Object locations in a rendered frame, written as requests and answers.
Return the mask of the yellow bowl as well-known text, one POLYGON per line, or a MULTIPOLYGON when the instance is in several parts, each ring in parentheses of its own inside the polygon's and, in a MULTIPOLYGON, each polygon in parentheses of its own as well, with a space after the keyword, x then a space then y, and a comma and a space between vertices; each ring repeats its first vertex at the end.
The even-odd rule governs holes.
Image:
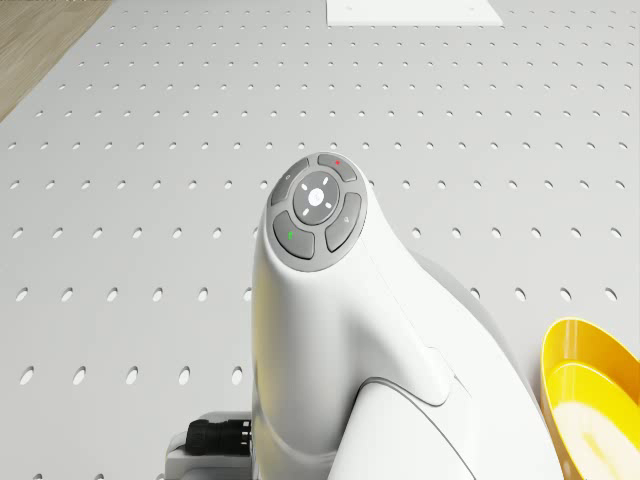
POLYGON ((565 480, 640 480, 640 360, 579 318, 547 330, 542 412, 565 480))

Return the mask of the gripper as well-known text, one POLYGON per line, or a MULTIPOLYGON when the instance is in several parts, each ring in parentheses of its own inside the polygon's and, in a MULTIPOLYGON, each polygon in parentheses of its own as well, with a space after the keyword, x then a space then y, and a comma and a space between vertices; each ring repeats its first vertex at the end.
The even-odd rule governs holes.
POLYGON ((164 480, 252 480, 250 412, 210 412, 175 435, 164 480))

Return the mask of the white board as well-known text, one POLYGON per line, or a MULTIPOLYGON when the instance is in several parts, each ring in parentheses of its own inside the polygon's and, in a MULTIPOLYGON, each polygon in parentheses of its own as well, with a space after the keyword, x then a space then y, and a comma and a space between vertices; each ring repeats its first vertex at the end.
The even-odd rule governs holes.
POLYGON ((489 0, 326 0, 329 26, 501 26, 489 0))

